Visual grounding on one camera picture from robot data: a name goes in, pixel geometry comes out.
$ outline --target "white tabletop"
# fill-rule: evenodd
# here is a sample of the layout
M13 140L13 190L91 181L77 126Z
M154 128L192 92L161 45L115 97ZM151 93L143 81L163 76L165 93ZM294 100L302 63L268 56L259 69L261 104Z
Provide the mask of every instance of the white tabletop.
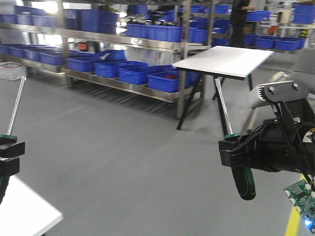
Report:
M63 214L16 176L11 176L0 205L0 236L41 236Z
M216 46L178 61L173 66L208 74L246 78L273 53L257 49Z

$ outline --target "gray floor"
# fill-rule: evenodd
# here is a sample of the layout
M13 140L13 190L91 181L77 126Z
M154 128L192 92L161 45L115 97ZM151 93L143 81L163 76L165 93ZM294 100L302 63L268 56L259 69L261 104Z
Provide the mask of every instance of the gray floor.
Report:
M277 70L257 69L254 85ZM19 81L0 81L6 133ZM176 130L175 104L54 74L27 80L13 134L26 142L18 176L64 214L48 236L282 236L298 174L253 171L257 197L243 201L221 165L213 84L201 109ZM247 82L223 86L235 132L251 108ZM256 125L272 118L259 109ZM300 236L309 235L304 226Z

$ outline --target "blue storage bin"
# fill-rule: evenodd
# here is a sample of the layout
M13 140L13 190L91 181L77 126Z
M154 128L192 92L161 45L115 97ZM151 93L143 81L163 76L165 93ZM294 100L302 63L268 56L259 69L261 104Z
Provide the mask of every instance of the blue storage bin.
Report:
M195 30L194 43L205 43L207 42L208 31L202 29Z
M253 46L255 43L255 38L257 37L258 35L256 34L245 34L244 35L245 46Z
M14 46L22 46L22 44L0 44L0 54L9 55L10 54L9 48Z
M169 69L167 71L173 71L179 74L179 69L177 68ZM186 71L185 87L188 88L189 85L196 84L198 76L199 76L199 73Z
M32 45L21 45L21 46L13 46L9 47L9 53L17 58L25 58L25 50L30 49L30 48L36 48L35 46Z
M211 43L211 47L215 46L227 46L228 39L227 38L214 38Z
M148 38L147 25L127 24L126 34L129 37Z
M215 13L216 14L228 14L229 5L217 4L215 6ZM205 8L206 13L210 13L211 9L209 7Z
M3 23L8 23L8 24L17 24L18 23L18 18L16 15L6 15L2 14L2 22Z
M62 52L44 52L39 53L40 61L50 65L63 65Z
M35 26L58 28L57 17L54 16L32 16Z
M159 41L181 42L183 37L182 27L152 26L148 25L148 38Z
M299 40L294 38L279 38L275 42L275 49L294 51L299 46Z
M121 61L121 62L103 62L95 64L95 73L98 76L106 78L117 78L120 68L147 66L145 62L139 61Z
M191 13L204 13L205 12L205 7L204 6L191 6L190 7L190 12Z
M148 75L148 87L164 92L177 92L179 89L179 79L168 79L166 76L171 75L179 78L179 73L175 71L160 72ZM185 87L189 87L189 80L186 79Z
M18 24L20 25L29 25L29 26L34 25L34 20L31 15L17 15L17 18L18 18Z
M213 23L213 32L225 33L230 28L230 20L218 19Z
M14 5L14 14L22 14L22 12L30 12L31 15L44 16L46 14L45 10L29 7L29 6L17 6Z
M255 38L255 46L258 48L274 48L277 39L278 37L273 36L260 36Z
M156 65L119 69L119 80L122 82L143 85L148 83L148 75L171 69L172 65Z
M294 14L299 15L315 15L315 5L296 4Z
M81 30L81 22L77 19L66 18L65 25L68 30Z
M247 21L267 21L270 17L270 11L253 11L247 14Z
M64 15L68 19L81 19L81 10L79 9L65 9Z
M99 33L116 33L116 23L81 21L82 31Z
M116 24L118 16L115 12L108 12L95 9L82 9L81 20L87 22L102 22Z
M40 61L40 53L52 52L49 48L30 48L25 50L25 58L34 61Z
M293 18L293 23L296 24L313 24L315 20L315 15L299 15L295 14Z
M93 72L94 64L97 62L102 62L102 60L96 59L93 56L83 58L68 58L67 60L69 69L81 72Z
M147 14L148 6L147 5L132 5L133 14Z

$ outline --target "green circuit board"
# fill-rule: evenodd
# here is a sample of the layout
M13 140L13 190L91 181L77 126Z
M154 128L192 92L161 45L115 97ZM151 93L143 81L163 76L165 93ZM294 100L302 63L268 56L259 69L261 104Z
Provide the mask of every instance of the green circuit board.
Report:
M307 228L315 234L315 192L306 180L301 180L287 188L284 192L299 212Z

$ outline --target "person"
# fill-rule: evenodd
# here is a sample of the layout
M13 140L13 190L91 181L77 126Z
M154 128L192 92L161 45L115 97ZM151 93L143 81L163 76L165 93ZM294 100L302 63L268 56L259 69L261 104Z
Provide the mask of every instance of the person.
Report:
M234 0L230 15L232 32L228 45L230 47L245 48L244 25L246 23L247 11L255 11L255 6L249 6L250 0Z

